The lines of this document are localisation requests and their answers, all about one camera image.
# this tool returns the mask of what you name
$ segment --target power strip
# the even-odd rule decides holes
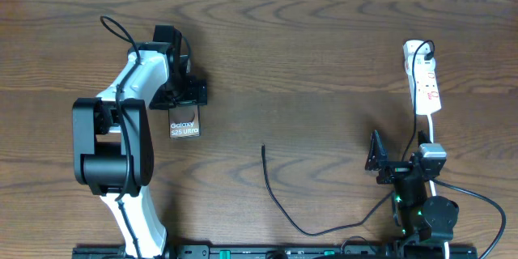
[[[415,50],[422,44],[422,40],[409,40],[403,45],[405,54],[405,71],[408,75],[410,85],[410,98],[414,104],[414,80],[412,79],[412,61],[414,60]],[[435,59],[426,61],[425,56],[431,51],[430,45],[423,45],[415,56],[414,77],[417,86],[416,113],[418,115],[430,115],[441,109],[439,88],[435,78]]]

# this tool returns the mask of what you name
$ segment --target wooden table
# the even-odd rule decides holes
[[[303,229],[362,219],[390,190],[363,170],[370,133],[381,132],[394,159],[411,134],[401,46],[418,38],[437,44],[435,139],[448,152],[440,179],[507,211],[491,257],[516,257],[517,0],[0,0],[0,258],[67,258],[78,244],[123,242],[72,169],[72,104],[104,90],[126,64],[129,45],[100,25],[103,14],[136,40],[150,40],[157,23],[176,25],[193,47],[194,73],[209,84],[200,138],[171,140],[168,113],[148,113],[151,192],[175,242],[399,236],[388,203],[362,227],[300,235],[266,192],[261,144],[274,192]],[[438,192],[461,208],[454,242],[482,253],[498,212]]]

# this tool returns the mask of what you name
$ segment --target white cord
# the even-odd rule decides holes
[[[430,135],[430,142],[434,142],[434,123],[431,120],[431,114],[427,114],[428,117],[428,134]],[[430,180],[430,192],[431,196],[436,196],[437,192],[435,191],[435,183]],[[448,242],[444,242],[444,259],[450,259],[450,245]]]

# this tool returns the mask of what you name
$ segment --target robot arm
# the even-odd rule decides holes
[[[206,83],[187,75],[190,60],[180,56],[181,41],[182,35],[174,27],[156,26],[153,41],[137,45],[138,64],[132,47],[125,68],[112,85],[96,98],[77,99],[72,109],[76,180],[100,195],[113,212],[125,238],[125,253],[133,257],[161,256],[167,239],[148,188],[154,155],[146,110],[206,104]],[[120,117],[116,91],[124,78]],[[97,141],[96,135],[120,133],[121,118],[127,141],[124,135],[121,142]],[[131,148],[130,163],[126,142]]]

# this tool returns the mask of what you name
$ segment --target extension cord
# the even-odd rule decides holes
[[[405,54],[405,71],[408,75],[408,83],[410,86],[410,98],[412,105],[414,104],[414,80],[412,79],[412,62],[417,47],[422,40],[409,40],[403,45],[403,53]],[[414,77],[417,86],[415,109],[418,115],[429,115],[441,109],[439,88],[437,87],[437,79],[435,78],[435,59],[425,60],[427,53],[431,51],[430,45],[422,46],[415,56]]]

